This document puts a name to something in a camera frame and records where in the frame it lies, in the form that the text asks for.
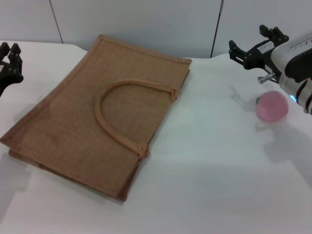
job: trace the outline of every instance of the bag handle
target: bag handle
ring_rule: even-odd
[[[171,93],[172,101],[176,100],[176,97],[179,94],[179,90],[175,90],[169,86],[163,86],[156,83],[153,83],[151,81],[145,81],[140,79],[124,79],[122,81],[117,81],[114,83],[111,83],[107,85],[102,92],[97,96],[95,101],[95,114],[98,120],[98,123],[102,126],[102,128],[116,141],[118,141],[120,144],[126,146],[127,148],[131,149],[132,151],[136,152],[139,155],[139,159],[144,159],[149,154],[149,148],[148,145],[139,145],[138,143],[128,139],[127,137],[117,133],[115,129],[113,129],[105,120],[103,114],[102,114],[102,102],[105,96],[112,91],[113,89],[122,86],[122,85],[128,85],[128,84],[136,84],[141,85],[153,89],[162,90],[164,92]]]

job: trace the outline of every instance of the burlap tote bag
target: burlap tote bag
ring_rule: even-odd
[[[100,36],[0,141],[14,157],[125,200],[191,62]]]

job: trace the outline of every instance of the white wall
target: white wall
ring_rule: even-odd
[[[0,0],[0,40],[60,42],[48,0]]]
[[[99,34],[171,55],[209,58],[221,0],[52,0],[64,43]]]
[[[312,0],[225,0],[214,56],[228,53],[233,40],[243,50],[261,41],[259,26],[279,27],[290,38],[312,29]]]

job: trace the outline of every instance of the pink peach toy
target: pink peach toy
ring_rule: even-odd
[[[288,113],[288,103],[284,95],[278,91],[269,91],[262,94],[256,101],[256,113],[259,119],[275,122]]]

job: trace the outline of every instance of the table surface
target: table surface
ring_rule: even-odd
[[[69,44],[19,46],[24,81],[0,98],[0,135],[86,53]],[[285,119],[258,120],[257,96],[280,91],[257,83],[264,74],[228,55],[193,59],[124,203],[11,158],[0,145],[0,233],[310,234],[312,117],[287,97]]]

